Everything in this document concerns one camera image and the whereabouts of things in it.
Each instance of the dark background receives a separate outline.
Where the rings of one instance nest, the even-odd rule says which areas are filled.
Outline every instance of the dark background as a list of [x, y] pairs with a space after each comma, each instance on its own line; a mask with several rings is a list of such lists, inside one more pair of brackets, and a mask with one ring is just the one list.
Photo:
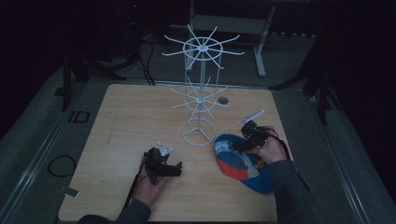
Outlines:
[[[260, 17], [248, 2], [201, 1], [207, 14]], [[120, 31], [139, 21], [159, 34], [170, 23], [189, 21], [189, 1], [2, 1], [0, 3], [0, 95], [3, 137], [44, 81], [62, 67], [64, 41], [94, 59], [122, 54]], [[396, 199], [396, 4], [393, 1], [283, 1], [271, 32], [316, 35], [331, 84], [391, 197]], [[130, 39], [127, 50], [136, 50]]]

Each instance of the sleeve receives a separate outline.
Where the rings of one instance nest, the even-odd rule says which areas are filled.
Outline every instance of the sleeve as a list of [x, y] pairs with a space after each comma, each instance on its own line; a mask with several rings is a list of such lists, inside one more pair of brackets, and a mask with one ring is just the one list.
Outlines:
[[133, 200], [120, 214], [114, 224], [141, 224], [146, 223], [151, 215], [151, 210], [144, 203]]
[[294, 162], [276, 161], [269, 168], [274, 184], [277, 222], [318, 223], [314, 213], [315, 198], [300, 180]]

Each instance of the gray floor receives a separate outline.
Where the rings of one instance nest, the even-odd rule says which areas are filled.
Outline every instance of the gray floor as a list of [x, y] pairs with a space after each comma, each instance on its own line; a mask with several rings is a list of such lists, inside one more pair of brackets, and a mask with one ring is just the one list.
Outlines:
[[[257, 76], [251, 47], [227, 46], [227, 50], [245, 54], [222, 57], [225, 68], [219, 83], [265, 89], [283, 82], [297, 73], [313, 40], [303, 36], [269, 36], [262, 54], [266, 78]], [[178, 51], [181, 46], [171, 43], [153, 46], [149, 71], [157, 84], [184, 81], [183, 58], [162, 56], [163, 52]], [[142, 46], [144, 60], [149, 57], [149, 50], [148, 45]], [[216, 74], [214, 67], [207, 71], [211, 76]], [[197, 72], [196, 65], [191, 78]], [[114, 81], [92, 72], [90, 83], [73, 84], [73, 104], [68, 111], [61, 112], [62, 98], [53, 96], [62, 85], [61, 74], [59, 71], [46, 82], [0, 143], [2, 223], [54, 223], [64, 198], [59, 189], [68, 186], [71, 177], [50, 175], [48, 164], [60, 155], [78, 160], [109, 84], [146, 84], [138, 64], [120, 71], [121, 76], [128, 77], [126, 81]], [[283, 91], [273, 91], [273, 95], [296, 165], [317, 198], [321, 223], [395, 223], [395, 204], [345, 113], [330, 101], [332, 110], [326, 111], [328, 125], [323, 126], [316, 115], [317, 103], [301, 93], [303, 86], [302, 81]], [[68, 122], [72, 111], [90, 112], [91, 117], [87, 123]], [[73, 168], [70, 161], [62, 160], [53, 169], [68, 173]]]

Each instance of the hand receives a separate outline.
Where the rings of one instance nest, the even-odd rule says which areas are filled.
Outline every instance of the hand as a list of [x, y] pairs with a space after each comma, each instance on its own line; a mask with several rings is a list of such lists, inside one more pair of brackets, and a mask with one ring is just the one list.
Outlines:
[[146, 167], [143, 167], [142, 172], [140, 172], [140, 176], [137, 180], [138, 184], [136, 185], [136, 187], [134, 187], [132, 200], [139, 200], [140, 202], [150, 207], [154, 203], [155, 199], [158, 197], [161, 190], [163, 189], [163, 186], [165, 186], [169, 179], [170, 177], [167, 176], [162, 177], [158, 181], [157, 185], [152, 185], [148, 177]]
[[262, 158], [262, 160], [271, 164], [275, 161], [283, 161], [286, 160], [286, 153], [283, 149], [282, 145], [272, 136], [268, 136], [267, 141], [262, 147], [255, 147], [248, 151], [248, 153], [256, 154]]

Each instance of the wooden table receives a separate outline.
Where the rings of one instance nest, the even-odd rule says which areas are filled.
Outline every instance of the wooden table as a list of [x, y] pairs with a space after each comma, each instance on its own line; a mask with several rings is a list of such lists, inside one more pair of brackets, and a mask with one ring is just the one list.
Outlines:
[[[181, 127], [192, 111], [186, 106], [170, 108], [184, 103], [184, 97], [171, 88], [183, 91], [184, 87], [109, 86], [70, 184], [79, 195], [64, 198], [60, 220], [76, 221], [88, 214], [116, 219], [143, 153], [158, 141], [174, 149], [168, 164], [183, 161], [183, 172], [152, 205], [150, 221], [276, 220], [273, 194], [261, 195], [224, 175], [213, 143], [194, 147], [182, 138]], [[263, 108], [266, 112], [254, 121], [275, 126], [287, 143], [271, 92], [229, 88], [220, 96], [227, 97], [231, 107], [216, 105], [211, 110], [216, 121], [203, 114], [215, 125], [217, 136], [241, 135], [237, 122]]]

